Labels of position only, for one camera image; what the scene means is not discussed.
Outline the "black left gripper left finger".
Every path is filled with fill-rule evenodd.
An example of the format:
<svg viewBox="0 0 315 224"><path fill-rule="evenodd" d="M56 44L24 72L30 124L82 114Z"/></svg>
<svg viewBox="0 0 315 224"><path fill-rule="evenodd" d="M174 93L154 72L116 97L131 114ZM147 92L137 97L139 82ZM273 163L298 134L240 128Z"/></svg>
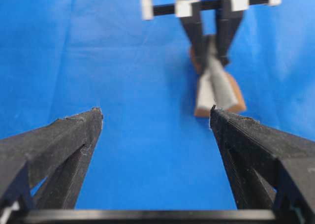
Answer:
<svg viewBox="0 0 315 224"><path fill-rule="evenodd" d="M73 209L103 127L99 108L0 141L0 206Z"/></svg>

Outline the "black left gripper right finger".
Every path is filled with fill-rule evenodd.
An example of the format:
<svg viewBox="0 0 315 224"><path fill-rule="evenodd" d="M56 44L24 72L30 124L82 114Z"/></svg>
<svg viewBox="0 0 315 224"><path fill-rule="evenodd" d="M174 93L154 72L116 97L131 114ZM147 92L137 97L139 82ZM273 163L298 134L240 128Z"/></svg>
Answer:
<svg viewBox="0 0 315 224"><path fill-rule="evenodd" d="M239 209L315 208L315 143L213 107L212 129Z"/></svg>

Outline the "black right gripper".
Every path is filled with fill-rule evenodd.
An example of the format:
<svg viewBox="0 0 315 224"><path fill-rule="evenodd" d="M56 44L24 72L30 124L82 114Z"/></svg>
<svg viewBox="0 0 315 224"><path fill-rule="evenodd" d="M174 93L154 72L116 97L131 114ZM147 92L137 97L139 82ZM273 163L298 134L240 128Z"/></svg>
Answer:
<svg viewBox="0 0 315 224"><path fill-rule="evenodd" d="M277 6L282 0L175 0L174 4L154 5L153 0L141 0L142 19L175 14L190 41L189 56L195 69L205 69L206 46L201 10L216 9L216 49L222 66L229 64L228 50L251 5Z"/></svg>

